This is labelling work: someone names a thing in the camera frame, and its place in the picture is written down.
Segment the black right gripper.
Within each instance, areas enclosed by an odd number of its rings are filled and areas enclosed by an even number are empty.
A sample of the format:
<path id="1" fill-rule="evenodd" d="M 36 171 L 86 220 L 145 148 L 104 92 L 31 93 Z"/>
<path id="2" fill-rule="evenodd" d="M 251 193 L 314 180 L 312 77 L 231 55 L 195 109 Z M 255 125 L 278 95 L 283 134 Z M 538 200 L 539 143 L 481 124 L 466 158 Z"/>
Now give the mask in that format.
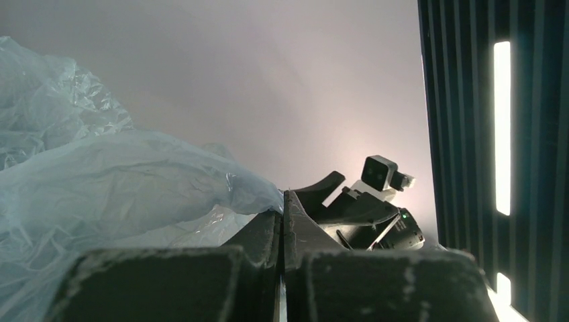
<path id="1" fill-rule="evenodd" d="M 294 192 L 306 214 L 349 250 L 418 250 L 425 237 L 412 214 L 391 200 L 393 189 L 371 193 L 345 186 L 327 206 L 323 202 L 346 177 L 332 171 Z"/>

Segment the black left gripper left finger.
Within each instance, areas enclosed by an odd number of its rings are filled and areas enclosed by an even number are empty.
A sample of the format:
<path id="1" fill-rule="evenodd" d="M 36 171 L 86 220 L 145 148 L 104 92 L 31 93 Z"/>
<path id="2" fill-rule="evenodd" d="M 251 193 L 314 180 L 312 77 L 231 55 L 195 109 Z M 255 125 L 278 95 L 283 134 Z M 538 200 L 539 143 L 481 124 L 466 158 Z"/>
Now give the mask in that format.
<path id="1" fill-rule="evenodd" d="M 64 276 L 46 321 L 277 321 L 281 217 L 215 248 L 93 250 Z"/>

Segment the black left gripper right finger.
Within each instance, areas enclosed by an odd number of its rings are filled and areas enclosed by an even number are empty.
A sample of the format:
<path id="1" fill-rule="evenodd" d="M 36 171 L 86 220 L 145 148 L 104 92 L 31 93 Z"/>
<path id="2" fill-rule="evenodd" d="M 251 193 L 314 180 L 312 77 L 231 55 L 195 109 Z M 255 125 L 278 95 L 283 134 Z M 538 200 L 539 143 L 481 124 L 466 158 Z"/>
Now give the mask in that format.
<path id="1" fill-rule="evenodd" d="M 457 250 L 347 250 L 284 193 L 289 321 L 497 321 L 486 280 Z"/>

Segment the blue plastic trash bag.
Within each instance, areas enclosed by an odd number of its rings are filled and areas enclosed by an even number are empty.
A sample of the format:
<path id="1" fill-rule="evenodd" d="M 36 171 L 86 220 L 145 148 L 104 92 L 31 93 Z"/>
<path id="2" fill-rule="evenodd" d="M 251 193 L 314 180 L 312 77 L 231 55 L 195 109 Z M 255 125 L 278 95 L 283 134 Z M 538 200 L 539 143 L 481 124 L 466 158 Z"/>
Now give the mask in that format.
<path id="1" fill-rule="evenodd" d="M 1 38 L 2 321 L 41 321 L 89 250 L 217 246 L 283 207 L 223 146 L 135 128 L 75 60 Z"/>

